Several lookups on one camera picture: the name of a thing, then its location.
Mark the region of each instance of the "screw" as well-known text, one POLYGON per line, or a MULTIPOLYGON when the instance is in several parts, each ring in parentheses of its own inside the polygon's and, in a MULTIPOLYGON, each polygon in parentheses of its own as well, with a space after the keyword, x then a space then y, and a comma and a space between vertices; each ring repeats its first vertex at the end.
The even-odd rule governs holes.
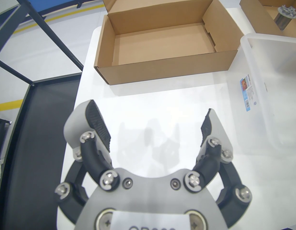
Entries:
POLYGON ((70 184, 63 182, 56 187, 54 192, 60 196, 60 199, 64 199, 70 192, 70 184))
POLYGON ((193 188, 197 187, 197 186, 199 185, 199 177, 198 177, 198 176, 195 176, 195 175, 193 175, 193 174, 191 174, 191 175, 189 176, 189 184, 190 184, 193 188))
POLYGON ((225 150, 222 151, 222 157, 225 158, 225 159, 232 158, 232 152, 225 149, 225 150))
POLYGON ((106 209, 99 214, 96 220, 97 230, 110 230, 113 212, 113 209, 106 209))
POLYGON ((206 230, 207 224, 205 218, 198 211, 188 211, 191 230, 206 230))
POLYGON ((219 139, 217 139, 217 138, 210 139, 210 142, 211 142, 214 146, 217 146, 217 145, 219 145, 219 143, 220 143, 219 139))
POLYGON ((172 187, 172 189, 178 190, 180 189, 181 183, 178 179, 174 178, 170 181, 170 186, 172 187))
POLYGON ((200 174, 196 171, 190 171, 184 176, 184 186, 190 192, 199 192, 202 187, 200 186, 200 174))
POLYGON ((67 191, 67 189, 64 186, 60 186, 57 188, 56 194, 61 196, 61 195, 65 194, 66 191, 67 191))
POLYGON ((245 203, 249 203, 252 199, 251 192, 246 186, 244 188, 236 188, 236 196, 239 200, 245 203))
POLYGON ((114 176, 112 173, 108 173, 105 175, 104 179, 102 180, 105 185, 112 184, 114 181, 114 176))
POLYGON ((130 189, 132 186, 133 186, 133 181, 132 181, 131 178, 128 177, 128 178, 124 179, 124 181, 123 181, 123 187, 126 190, 130 189))
POLYGON ((105 171, 99 180, 100 187, 103 190, 113 190, 116 188, 118 182, 115 182, 115 179, 118 177, 118 174, 114 170, 107 170, 105 171))
POLYGON ((94 137, 95 135, 93 132, 85 132, 81 135, 80 142, 85 143, 86 141, 88 141, 89 139, 93 139, 94 137))

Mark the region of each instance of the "black rubber fingertip pad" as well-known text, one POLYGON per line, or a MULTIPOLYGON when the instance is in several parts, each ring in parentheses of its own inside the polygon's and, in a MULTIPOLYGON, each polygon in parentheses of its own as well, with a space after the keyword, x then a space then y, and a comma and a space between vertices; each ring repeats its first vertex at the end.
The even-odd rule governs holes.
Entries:
POLYGON ((111 135, 94 100, 87 105, 85 116, 89 126, 96 131, 107 150, 110 151, 111 135))
POLYGON ((201 132, 202 132, 202 143, 201 146, 203 145, 204 141, 206 140, 206 138, 212 133, 212 125, 211 125, 211 120, 209 117, 211 109, 209 109, 208 113, 206 114, 205 120, 202 123, 201 126, 201 132))

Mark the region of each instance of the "brown cardboard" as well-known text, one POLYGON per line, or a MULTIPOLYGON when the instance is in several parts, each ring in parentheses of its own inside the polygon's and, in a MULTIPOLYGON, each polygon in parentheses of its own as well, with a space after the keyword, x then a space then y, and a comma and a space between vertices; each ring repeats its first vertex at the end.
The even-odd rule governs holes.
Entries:
POLYGON ((199 22, 203 14, 197 9, 202 7, 205 11, 211 2, 212 0, 105 0, 104 4, 115 32, 126 34, 180 25, 182 18, 188 14, 188 24, 199 22))
POLYGON ((113 13, 109 18, 117 34, 193 24, 202 21, 202 16, 211 2, 212 0, 179 1, 138 8, 126 13, 113 13))
POLYGON ((128 64, 214 52, 202 23, 118 35, 113 64, 128 64))
POLYGON ((203 21, 214 40, 216 51, 236 50, 239 47, 241 30, 219 0, 213 0, 203 16, 203 21))
MULTIPOLYGON (((149 8, 139 10, 145 14, 149 8)), ((171 9, 168 4, 163 6, 167 12, 171 9)), ((138 25, 125 16, 130 27, 126 34, 120 34, 105 15, 95 69, 110 85, 228 70, 243 34, 226 9, 213 0, 207 7, 190 6, 185 13, 183 17, 177 15, 178 19, 169 18, 167 23, 156 14, 156 22, 151 23, 161 22, 164 27, 137 32, 132 25, 135 28, 138 25), (188 15, 192 17, 193 8, 201 16, 189 23, 188 15)))
POLYGON ((274 22, 278 7, 296 8, 296 0, 241 0, 240 5, 256 33, 296 37, 296 19, 283 31, 274 22))
POLYGON ((96 67, 110 85, 228 70, 237 50, 96 67))

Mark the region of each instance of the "metal part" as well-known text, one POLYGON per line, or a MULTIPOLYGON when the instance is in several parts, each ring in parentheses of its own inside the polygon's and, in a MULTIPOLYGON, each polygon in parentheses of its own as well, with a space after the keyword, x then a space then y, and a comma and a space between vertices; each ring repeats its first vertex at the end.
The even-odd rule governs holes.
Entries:
POLYGON ((218 138, 212 137, 208 139, 208 143, 211 147, 215 147, 221 145, 221 142, 218 138))
POLYGON ((114 182, 114 179, 116 177, 118 177, 118 174, 114 170, 105 171, 100 177, 100 187, 103 190, 111 190, 112 189, 111 184, 114 182))
POLYGON ((114 209, 106 209, 96 219, 96 230, 110 230, 114 209))
POLYGON ((29 78, 25 77, 24 75, 22 75, 21 73, 17 72, 16 70, 14 70, 13 68, 11 68, 10 66, 6 65, 1 60, 0 60, 0 67, 3 68, 4 70, 6 70, 7 72, 11 73, 12 75, 16 76, 17 78, 21 79, 22 81, 25 81, 28 84, 32 84, 33 83, 33 81, 31 81, 29 78))
POLYGON ((125 178, 123 181, 123 187, 128 190, 133 186, 133 180, 131 178, 125 178))
POLYGON ((203 217, 199 212, 190 210, 190 211, 187 211, 185 214, 189 215, 191 230, 207 229, 207 223, 205 221, 205 217, 203 217))
POLYGON ((199 185, 199 177, 195 176, 195 175, 190 175, 189 176, 189 184, 192 186, 192 187, 197 187, 199 185))
POLYGON ((83 71, 83 64, 74 56, 60 38, 53 32, 49 25, 44 21, 42 16, 34 9, 28 0, 17 0, 19 4, 25 5, 29 10, 29 15, 39 25, 39 27, 48 35, 49 38, 67 55, 68 58, 83 71))
POLYGON ((225 149, 225 150, 222 150, 221 157, 228 161, 230 159, 231 160, 233 159, 233 154, 230 150, 225 149))
POLYGON ((241 189, 236 188, 236 196, 244 203, 249 203, 252 199, 251 191, 246 186, 241 189))
MULTIPOLYGON (((223 150, 227 149, 233 152, 233 147, 231 145, 231 142, 215 110, 209 109, 205 117, 205 120, 202 124, 201 131, 203 134, 203 139, 202 139, 200 151, 196 158, 196 162, 198 162, 205 155, 207 144, 209 144, 211 147, 215 147, 215 145, 210 142, 210 140, 214 138, 218 139, 219 144, 221 145, 223 150)), ((223 163, 231 162, 224 158, 221 158, 220 161, 223 163)))
POLYGON ((199 176, 200 174, 196 171, 190 171, 185 175, 184 184, 188 190, 192 192, 199 192, 201 190, 199 176))
POLYGON ((112 160, 109 153, 109 143, 105 143, 104 140, 101 139, 103 135, 100 137, 96 132, 98 128, 92 125, 95 117, 98 116, 98 112, 98 107, 93 100, 88 100, 79 104, 70 114, 64 125, 64 137, 72 149, 81 146, 85 143, 86 139, 94 138, 97 151, 100 151, 106 162, 111 164, 112 160))
POLYGON ((117 211, 162 214, 185 214, 189 210, 194 210, 204 215, 209 229, 228 230, 224 217, 208 189, 192 193, 182 187, 179 190, 170 187, 172 179, 177 178, 182 181, 190 170, 181 169, 159 178, 140 177, 122 168, 117 168, 115 171, 121 180, 131 178, 132 188, 126 190, 122 185, 118 185, 115 191, 105 192, 98 186, 86 202, 75 230, 95 226, 97 215, 108 208, 117 211))
POLYGON ((172 187, 174 190, 178 190, 181 187, 181 183, 177 178, 174 178, 170 181, 170 187, 172 187))
POLYGON ((54 193, 60 196, 60 199, 64 199, 65 197, 67 197, 69 195, 70 192, 70 184, 63 182, 61 184, 59 184, 54 193))
POLYGON ((13 12, 3 20, 4 22, 0 26, 0 51, 4 47, 5 43, 11 37, 19 24, 23 22, 25 16, 29 13, 29 9, 26 5, 18 5, 13 12))
POLYGON ((85 141, 89 140, 89 139, 93 139, 95 137, 95 134, 91 131, 85 132, 81 135, 80 137, 80 142, 83 144, 85 143, 85 141))
POLYGON ((0 122, 3 122, 3 123, 6 123, 6 124, 12 124, 12 121, 8 121, 8 120, 5 120, 5 119, 1 119, 0 118, 0 122))
POLYGON ((292 19, 296 19, 296 10, 292 6, 286 7, 282 5, 278 8, 278 14, 274 19, 279 29, 283 31, 292 19))
POLYGON ((77 147, 72 149, 73 151, 73 158, 77 161, 77 162, 82 162, 82 154, 81 154, 81 147, 77 147))

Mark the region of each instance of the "plastic container label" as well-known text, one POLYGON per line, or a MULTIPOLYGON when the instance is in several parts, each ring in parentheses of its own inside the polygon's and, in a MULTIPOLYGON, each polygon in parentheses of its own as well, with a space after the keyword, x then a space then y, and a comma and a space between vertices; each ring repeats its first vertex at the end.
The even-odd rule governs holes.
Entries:
POLYGON ((257 104, 257 102, 255 101, 255 93, 251 84, 250 76, 247 75, 245 78, 241 79, 240 85, 243 93, 246 111, 250 111, 250 107, 257 104))

